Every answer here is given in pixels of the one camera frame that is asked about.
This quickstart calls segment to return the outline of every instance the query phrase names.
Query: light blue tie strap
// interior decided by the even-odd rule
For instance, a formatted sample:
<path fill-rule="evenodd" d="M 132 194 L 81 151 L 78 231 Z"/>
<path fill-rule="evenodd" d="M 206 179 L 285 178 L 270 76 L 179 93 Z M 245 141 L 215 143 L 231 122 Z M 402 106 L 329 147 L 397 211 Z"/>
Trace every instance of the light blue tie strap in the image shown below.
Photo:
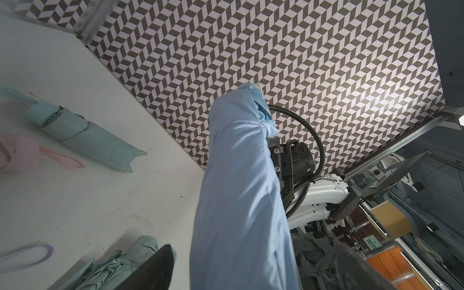
<path fill-rule="evenodd" d="M 37 104 L 39 101 L 34 100 L 31 97 L 26 96 L 25 94 L 18 92 L 17 90 L 7 87 L 7 86 L 0 86 L 0 95 L 23 101 L 24 103 L 28 104 L 29 106 L 33 106 Z"/>

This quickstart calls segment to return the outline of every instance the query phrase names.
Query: black cable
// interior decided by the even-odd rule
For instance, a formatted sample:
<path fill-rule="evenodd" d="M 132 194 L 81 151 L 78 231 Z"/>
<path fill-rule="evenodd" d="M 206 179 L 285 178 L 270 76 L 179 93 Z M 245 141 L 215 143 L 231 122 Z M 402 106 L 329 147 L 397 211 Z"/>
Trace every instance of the black cable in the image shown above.
<path fill-rule="evenodd" d="M 313 136 L 313 138 L 316 141 L 316 144 L 317 144 L 317 146 L 319 148 L 319 159 L 320 160 L 319 160 L 319 166 L 317 167 L 316 171 L 313 172 L 312 174 L 310 174 L 308 177 L 306 177 L 300 183 L 296 184 L 293 187 L 293 190 L 291 192 L 284 194 L 283 197 L 282 197 L 282 201 L 286 201 L 295 192 L 297 192 L 301 188 L 309 185 L 311 182 L 314 182 L 318 177 L 321 176 L 322 171 L 324 170 L 324 165 L 325 165 L 325 150 L 324 150 L 324 145 L 322 144 L 321 138 L 316 133 L 316 131 L 313 129 L 313 127 L 311 127 L 311 125 L 308 122 L 306 122 L 306 120 L 301 118 L 295 112 L 292 112 L 292 111 L 290 111 L 288 109 L 285 109 L 285 108 L 282 108 L 282 107 L 278 107 L 278 106 L 275 106 L 275 105 L 269 105 L 269 109 L 272 110 L 272 111 L 276 111 L 276 112 L 282 113 L 284 115 L 287 115 L 287 116 L 297 120 L 298 122 L 300 122 L 311 133 L 311 135 Z M 303 194 L 303 193 L 300 194 L 300 196 L 298 197 L 298 200 L 296 201 L 296 203 L 294 204 L 292 209 L 290 209 L 289 213 L 294 209 L 295 205 L 298 204 L 298 206 L 295 208 L 295 210 L 290 215 L 287 215 L 287 218 L 289 218 L 297 210 L 297 208 L 300 206 L 300 204 L 303 202 L 304 197 L 301 198 L 303 195 L 306 196 L 306 194 Z"/>
<path fill-rule="evenodd" d="M 298 200 L 296 201 L 296 203 L 285 214 L 287 216 L 287 218 L 291 217 L 296 212 L 296 210 L 300 207 L 301 203 L 303 202 L 304 198 L 306 197 L 306 194 L 308 193 L 308 189 L 309 189 L 309 184 L 300 193 L 300 196 L 298 196 Z"/>

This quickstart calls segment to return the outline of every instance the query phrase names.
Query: white surface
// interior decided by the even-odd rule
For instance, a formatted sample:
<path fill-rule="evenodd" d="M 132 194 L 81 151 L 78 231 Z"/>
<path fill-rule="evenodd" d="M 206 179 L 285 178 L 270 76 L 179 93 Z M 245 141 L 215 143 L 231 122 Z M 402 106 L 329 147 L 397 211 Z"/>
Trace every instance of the white surface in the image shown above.
<path fill-rule="evenodd" d="M 67 107 L 148 152 L 131 163 L 134 173 L 117 172 L 58 144 L 22 116 L 21 104 L 0 98 L 0 132 L 37 138 L 86 165 L 74 172 L 42 156 L 39 171 L 0 175 L 0 254 L 37 242 L 55 248 L 43 264 L 0 274 L 1 288 L 47 289 L 83 256 L 124 250 L 149 234 L 177 251 L 171 289 L 188 289 L 200 167 L 69 33 L 0 17 L 0 83 Z"/>

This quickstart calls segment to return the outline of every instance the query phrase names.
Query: mint green umbrella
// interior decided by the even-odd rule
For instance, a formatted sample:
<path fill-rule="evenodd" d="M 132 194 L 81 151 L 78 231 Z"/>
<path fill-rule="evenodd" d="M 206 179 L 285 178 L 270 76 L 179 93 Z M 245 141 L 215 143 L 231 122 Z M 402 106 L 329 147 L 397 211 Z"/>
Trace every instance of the mint green umbrella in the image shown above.
<path fill-rule="evenodd" d="M 36 101 L 11 88 L 0 87 L 0 94 L 29 105 L 26 117 L 63 145 L 115 169 L 132 172 L 129 163 L 138 156 L 147 155 L 67 108 Z"/>

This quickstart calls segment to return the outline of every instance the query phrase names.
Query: geometric patterned wall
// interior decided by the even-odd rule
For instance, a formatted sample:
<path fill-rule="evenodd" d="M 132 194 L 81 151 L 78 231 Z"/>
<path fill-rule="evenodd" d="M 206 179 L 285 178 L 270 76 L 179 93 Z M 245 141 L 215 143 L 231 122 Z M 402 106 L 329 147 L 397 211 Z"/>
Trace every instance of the geometric patterned wall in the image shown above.
<path fill-rule="evenodd" d="M 327 170 L 445 105 L 423 0 L 121 0 L 89 48 L 202 167 L 208 110 L 243 82 L 309 121 Z"/>
<path fill-rule="evenodd" d="M 72 29 L 90 0 L 15 0 L 12 10 L 32 19 Z"/>

